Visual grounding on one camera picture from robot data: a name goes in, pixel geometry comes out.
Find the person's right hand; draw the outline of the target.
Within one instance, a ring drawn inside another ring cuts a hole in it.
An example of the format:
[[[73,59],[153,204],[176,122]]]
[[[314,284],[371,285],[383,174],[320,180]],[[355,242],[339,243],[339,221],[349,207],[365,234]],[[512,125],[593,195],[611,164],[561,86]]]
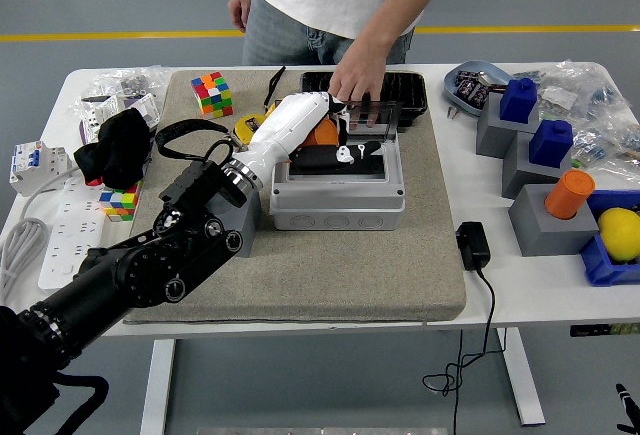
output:
[[[228,11],[232,25],[241,33],[245,33],[252,0],[229,0]]]

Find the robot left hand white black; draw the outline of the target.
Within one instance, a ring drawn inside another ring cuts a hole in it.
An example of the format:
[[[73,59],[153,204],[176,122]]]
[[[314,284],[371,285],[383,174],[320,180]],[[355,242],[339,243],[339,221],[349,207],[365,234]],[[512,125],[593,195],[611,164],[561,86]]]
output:
[[[351,145],[305,145],[307,137],[330,114],[338,117],[338,122],[331,125],[333,129],[345,128],[350,118],[349,105],[326,92],[286,96],[253,134],[247,148],[232,155],[225,170],[239,173],[260,189],[281,162],[289,161],[302,171],[329,172],[364,161],[382,148],[377,140]]]

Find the person's left hand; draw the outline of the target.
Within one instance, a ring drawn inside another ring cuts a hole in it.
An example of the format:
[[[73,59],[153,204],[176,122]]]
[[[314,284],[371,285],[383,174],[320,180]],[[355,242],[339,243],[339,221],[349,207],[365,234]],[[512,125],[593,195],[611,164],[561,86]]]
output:
[[[336,66],[328,92],[342,102],[378,102],[386,62],[387,53],[352,44]]]

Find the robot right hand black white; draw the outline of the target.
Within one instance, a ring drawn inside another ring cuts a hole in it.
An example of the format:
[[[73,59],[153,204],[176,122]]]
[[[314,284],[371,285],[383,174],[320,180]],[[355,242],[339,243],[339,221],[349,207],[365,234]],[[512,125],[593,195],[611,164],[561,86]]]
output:
[[[638,434],[639,418],[640,418],[639,406],[633,400],[630,393],[628,392],[628,390],[625,388],[623,384],[617,383],[615,385],[615,388],[622,402],[626,416],[628,417],[630,422],[629,425],[618,423],[616,427],[619,431],[626,434]]]

